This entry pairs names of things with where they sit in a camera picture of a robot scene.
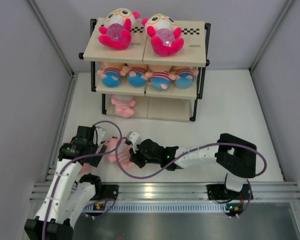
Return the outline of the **boy plush striped shirt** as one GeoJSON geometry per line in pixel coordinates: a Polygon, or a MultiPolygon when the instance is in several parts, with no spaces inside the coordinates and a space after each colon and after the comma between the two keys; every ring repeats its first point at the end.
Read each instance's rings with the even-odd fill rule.
{"type": "Polygon", "coordinates": [[[171,81],[176,80],[176,75],[172,73],[172,65],[149,64],[145,76],[148,83],[156,90],[167,90],[171,81]]]}
{"type": "Polygon", "coordinates": [[[100,76],[102,83],[109,88],[118,87],[122,82],[122,77],[126,75],[122,71],[123,67],[126,65],[122,62],[97,62],[101,70],[97,71],[100,76]]]}
{"type": "Polygon", "coordinates": [[[192,66],[173,66],[171,70],[176,75],[174,83],[180,89],[192,86],[199,74],[199,70],[192,66]]]}

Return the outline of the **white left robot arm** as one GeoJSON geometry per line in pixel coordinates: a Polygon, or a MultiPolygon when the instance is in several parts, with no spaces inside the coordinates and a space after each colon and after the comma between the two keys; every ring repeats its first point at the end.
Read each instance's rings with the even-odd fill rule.
{"type": "Polygon", "coordinates": [[[75,224],[90,199],[103,194],[101,179],[83,173],[84,164],[97,167],[106,146],[106,134],[99,126],[79,126],[76,135],[61,145],[55,173],[34,218],[27,219],[24,230],[31,240],[71,240],[75,224]]]}

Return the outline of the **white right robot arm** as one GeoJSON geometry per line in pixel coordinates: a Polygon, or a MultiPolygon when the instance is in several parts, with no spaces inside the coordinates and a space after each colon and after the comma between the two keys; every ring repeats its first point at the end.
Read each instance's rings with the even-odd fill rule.
{"type": "Polygon", "coordinates": [[[130,161],[139,168],[157,164],[162,169],[175,171],[198,165],[218,164],[227,170],[223,186],[230,199],[241,194],[244,181],[256,176],[257,146],[229,133],[222,133],[216,143],[204,147],[160,146],[151,139],[141,140],[131,132],[128,141],[130,161]]]}

